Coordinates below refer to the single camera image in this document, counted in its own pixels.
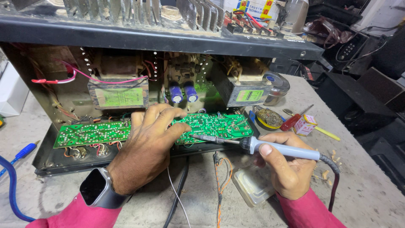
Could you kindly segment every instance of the watch face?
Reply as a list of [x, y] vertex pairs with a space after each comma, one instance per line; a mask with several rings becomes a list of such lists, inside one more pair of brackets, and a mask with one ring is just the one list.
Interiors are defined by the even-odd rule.
[[98, 169], [91, 171], [80, 186], [80, 192], [84, 202], [86, 202], [87, 205], [93, 204], [104, 190], [106, 184], [106, 180]]

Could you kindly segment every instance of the smartwatch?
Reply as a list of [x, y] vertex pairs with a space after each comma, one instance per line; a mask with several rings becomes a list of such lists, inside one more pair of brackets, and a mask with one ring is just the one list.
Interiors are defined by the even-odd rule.
[[111, 175], [105, 168], [95, 168], [80, 185], [80, 194], [87, 206], [117, 209], [131, 195], [120, 195], [113, 190]]

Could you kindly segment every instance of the screwdriver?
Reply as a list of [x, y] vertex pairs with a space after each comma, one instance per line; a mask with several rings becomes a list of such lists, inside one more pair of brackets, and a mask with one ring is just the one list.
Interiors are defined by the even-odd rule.
[[286, 122], [284, 122], [280, 129], [282, 131], [287, 131], [288, 129], [290, 129], [291, 127], [293, 127], [298, 120], [300, 120], [300, 118], [302, 117], [302, 115], [304, 115], [308, 110], [310, 110], [312, 108], [313, 105], [309, 106], [307, 109], [305, 109], [304, 111], [302, 111], [302, 113], [300, 114], [295, 114], [293, 117], [289, 118]]
[[246, 137], [243, 138], [241, 141], [236, 141], [236, 140], [228, 140], [220, 137], [215, 137], [215, 136], [206, 136], [206, 135], [190, 135], [193, 138], [204, 140], [204, 141], [211, 141], [211, 142], [216, 142], [216, 143], [233, 143], [233, 144], [239, 144], [243, 149], [246, 149], [249, 151], [249, 154], [253, 154], [254, 152], [259, 151], [259, 147], [262, 143], [267, 143], [272, 145], [274, 148], [276, 148], [278, 151], [280, 151], [281, 154], [285, 156], [291, 156], [291, 157], [297, 157], [297, 158], [305, 158], [305, 159], [310, 159], [310, 160], [315, 160], [318, 161], [320, 158], [320, 153], [318, 151], [313, 151], [313, 150], [308, 150], [308, 149], [303, 149], [303, 148], [298, 148], [298, 147], [293, 147], [293, 146], [286, 146], [278, 143], [273, 143], [273, 142], [266, 142], [266, 141], [261, 141], [256, 139], [256, 137], [251, 136], [251, 137]]
[[[35, 143], [30, 143], [30, 144], [28, 144], [26, 147], [24, 147], [18, 154], [16, 154], [15, 155], [15, 159], [13, 159], [10, 163], [11, 164], [14, 164], [16, 161], [18, 161], [20, 158], [22, 158], [22, 157], [24, 157], [24, 156], [26, 156], [27, 154], [29, 154], [29, 153], [31, 153], [35, 148], [36, 148], [36, 146], [38, 145], [38, 143], [40, 142], [41, 140], [38, 140], [38, 141], [36, 141]], [[0, 172], [0, 176], [2, 176], [4, 173], [6, 172], [6, 169], [3, 169], [1, 172]]]

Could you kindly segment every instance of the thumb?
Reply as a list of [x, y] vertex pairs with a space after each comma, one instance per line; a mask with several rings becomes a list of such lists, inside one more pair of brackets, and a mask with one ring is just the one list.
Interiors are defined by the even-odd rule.
[[260, 155], [271, 166], [272, 170], [279, 175], [280, 178], [289, 178], [291, 168], [287, 163], [284, 155], [273, 146], [263, 143], [259, 147]]
[[170, 142], [174, 143], [184, 132], [191, 131], [191, 127], [186, 123], [175, 123], [168, 128], [164, 137]]

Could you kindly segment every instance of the hand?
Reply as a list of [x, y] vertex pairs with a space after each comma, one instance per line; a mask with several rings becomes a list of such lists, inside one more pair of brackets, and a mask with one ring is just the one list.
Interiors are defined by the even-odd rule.
[[167, 168], [170, 147], [182, 133], [191, 131], [185, 123], [167, 126], [173, 118], [185, 116], [185, 111], [168, 104], [157, 104], [146, 112], [132, 113], [128, 140], [107, 167], [115, 192], [132, 194]]
[[[313, 150], [306, 145], [294, 132], [270, 133], [259, 137], [260, 140]], [[307, 159], [286, 160], [276, 148], [267, 143], [259, 147], [255, 154], [254, 164], [264, 167], [268, 163], [271, 167], [271, 182], [274, 189], [289, 200], [297, 200], [309, 190], [309, 182], [316, 161]]]

